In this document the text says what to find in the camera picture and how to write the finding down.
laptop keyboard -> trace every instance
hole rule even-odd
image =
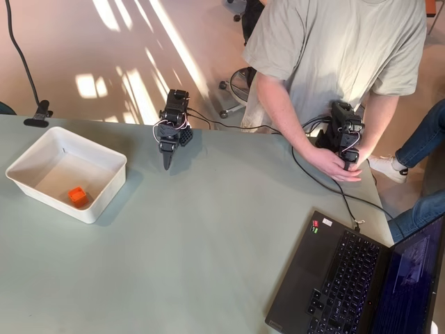
[[[308,334],[356,334],[380,247],[345,231],[321,291],[307,312]]]

sticker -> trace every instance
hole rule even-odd
[[[323,224],[326,224],[327,226],[332,226],[332,222],[326,218],[323,218]]]

hand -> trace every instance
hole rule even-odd
[[[362,163],[365,162],[366,159],[369,158],[369,156],[373,152],[372,150],[370,150],[368,148],[361,148],[361,147],[356,147],[356,148],[359,150],[359,160],[357,161],[356,164],[351,164],[349,166],[350,171],[357,170],[362,165]]]
[[[325,148],[313,148],[303,156],[311,165],[340,182],[357,182],[361,170],[344,170],[345,162],[338,155]]]

floor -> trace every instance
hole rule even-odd
[[[235,104],[218,83],[245,65],[241,24],[233,22],[243,10],[240,0],[14,0],[12,6],[15,37],[39,98],[50,101],[56,118],[154,124],[170,88],[187,90],[189,105],[216,120],[220,110]],[[5,22],[4,6],[0,17]],[[33,115],[35,102],[6,25],[0,40],[0,100],[20,115]],[[400,99],[376,155],[393,154],[445,98],[444,73],[442,14],[426,40],[417,91]],[[241,117],[237,113],[224,122],[239,125]],[[208,126],[199,120],[192,125]],[[392,214],[419,197],[424,166],[411,170],[406,184],[375,174]],[[445,321],[439,328],[445,330]]]

laptop screen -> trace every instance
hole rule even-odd
[[[395,246],[372,334],[422,334],[443,228],[440,218]]]

